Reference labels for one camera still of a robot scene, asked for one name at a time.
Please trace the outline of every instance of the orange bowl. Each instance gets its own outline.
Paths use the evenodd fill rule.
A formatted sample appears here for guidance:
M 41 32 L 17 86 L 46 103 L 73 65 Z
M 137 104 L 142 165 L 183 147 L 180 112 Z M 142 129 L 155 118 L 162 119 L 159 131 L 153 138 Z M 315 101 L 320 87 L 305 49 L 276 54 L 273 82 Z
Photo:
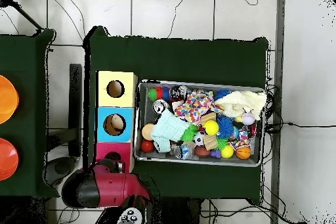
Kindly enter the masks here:
M 0 123 L 7 121 L 18 107 L 18 93 L 13 84 L 0 76 Z
M 18 152 L 7 140 L 0 138 L 0 181 L 11 177 L 18 167 Z

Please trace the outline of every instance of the orange basketball ball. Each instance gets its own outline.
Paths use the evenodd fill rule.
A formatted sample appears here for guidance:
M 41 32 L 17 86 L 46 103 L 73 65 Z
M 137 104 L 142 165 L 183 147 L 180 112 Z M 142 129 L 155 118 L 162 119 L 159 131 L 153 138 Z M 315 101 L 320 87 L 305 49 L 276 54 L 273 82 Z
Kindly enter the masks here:
M 248 146 L 238 148 L 236 151 L 236 156 L 241 160 L 246 160 L 251 155 L 251 149 Z

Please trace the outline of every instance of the pink ball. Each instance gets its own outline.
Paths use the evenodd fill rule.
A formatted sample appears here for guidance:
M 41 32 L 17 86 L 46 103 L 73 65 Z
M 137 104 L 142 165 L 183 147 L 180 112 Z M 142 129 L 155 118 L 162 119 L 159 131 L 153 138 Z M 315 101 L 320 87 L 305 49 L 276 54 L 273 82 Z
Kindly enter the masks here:
M 255 117 L 252 113 L 244 113 L 241 115 L 241 118 L 243 120 L 244 125 L 251 125 L 252 123 L 255 122 Z

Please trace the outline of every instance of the stacked cubes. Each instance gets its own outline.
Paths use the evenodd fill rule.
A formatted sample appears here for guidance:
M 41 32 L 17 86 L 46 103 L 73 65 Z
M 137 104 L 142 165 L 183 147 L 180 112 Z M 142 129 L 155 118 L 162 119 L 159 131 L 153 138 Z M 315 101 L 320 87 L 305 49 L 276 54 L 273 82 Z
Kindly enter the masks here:
M 132 140 L 134 129 L 135 87 L 132 72 L 97 72 L 98 125 L 96 159 L 120 155 L 123 172 L 134 167 Z

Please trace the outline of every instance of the pink box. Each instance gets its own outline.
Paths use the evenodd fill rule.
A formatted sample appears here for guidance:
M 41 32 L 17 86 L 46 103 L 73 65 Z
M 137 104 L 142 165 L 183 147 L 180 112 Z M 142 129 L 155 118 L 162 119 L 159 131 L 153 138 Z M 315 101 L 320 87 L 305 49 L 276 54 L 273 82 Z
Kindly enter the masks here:
M 131 143 L 97 142 L 96 160 L 104 159 L 110 152 L 117 152 L 121 156 L 125 173 L 130 173 L 134 166 L 133 157 L 131 156 L 131 147 Z

